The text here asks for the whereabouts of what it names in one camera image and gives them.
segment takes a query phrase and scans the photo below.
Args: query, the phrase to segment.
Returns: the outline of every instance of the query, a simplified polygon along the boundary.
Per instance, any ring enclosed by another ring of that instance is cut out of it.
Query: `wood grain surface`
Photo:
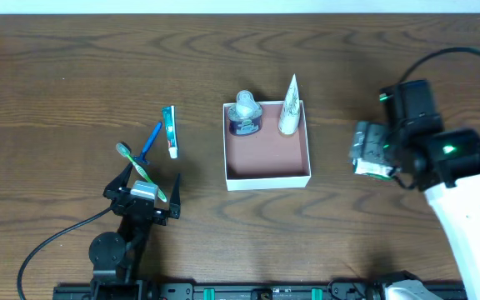
[[[16,299],[23,259],[103,210],[103,188],[177,106],[179,159],[162,131],[149,168],[165,191],[182,174],[182,216],[154,227],[142,276],[221,282],[323,282],[406,269],[459,279],[440,223],[418,192],[354,176],[358,120],[383,120],[378,89],[422,55],[480,48],[480,15],[0,16],[0,299]],[[284,97],[297,74],[312,179],[305,189],[227,192],[222,103],[249,89]],[[480,132],[480,60],[440,57],[431,80],[448,128]],[[28,299],[92,277],[89,243],[108,214],[29,264]]]

